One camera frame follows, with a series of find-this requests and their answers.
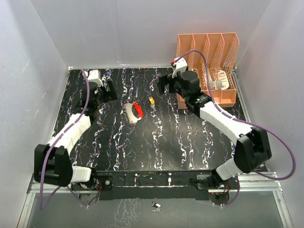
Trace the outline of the metal key organizer red handle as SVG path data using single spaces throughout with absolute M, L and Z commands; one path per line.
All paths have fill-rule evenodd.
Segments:
M 142 108 L 137 103 L 125 103 L 122 110 L 129 124 L 137 124 L 143 118 Z

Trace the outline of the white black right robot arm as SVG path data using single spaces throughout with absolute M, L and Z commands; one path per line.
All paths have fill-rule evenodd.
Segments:
M 196 72 L 159 77 L 157 87 L 161 95 L 165 86 L 169 87 L 170 93 L 177 93 L 185 100 L 190 112 L 219 129 L 235 146 L 233 158 L 213 169 L 204 180 L 206 185 L 221 189 L 230 178 L 250 173 L 272 157 L 266 130 L 241 123 L 222 108 L 216 108 L 211 97 L 201 91 Z

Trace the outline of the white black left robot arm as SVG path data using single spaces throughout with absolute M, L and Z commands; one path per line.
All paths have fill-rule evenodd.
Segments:
M 93 169 L 72 165 L 70 154 L 81 136 L 99 116 L 99 107 L 117 99 L 112 79 L 106 85 L 100 79 L 91 79 L 82 89 L 67 124 L 47 144 L 38 144 L 34 150 L 34 180 L 46 184 L 66 187 L 71 183 L 82 183 L 92 190 L 98 184 Z

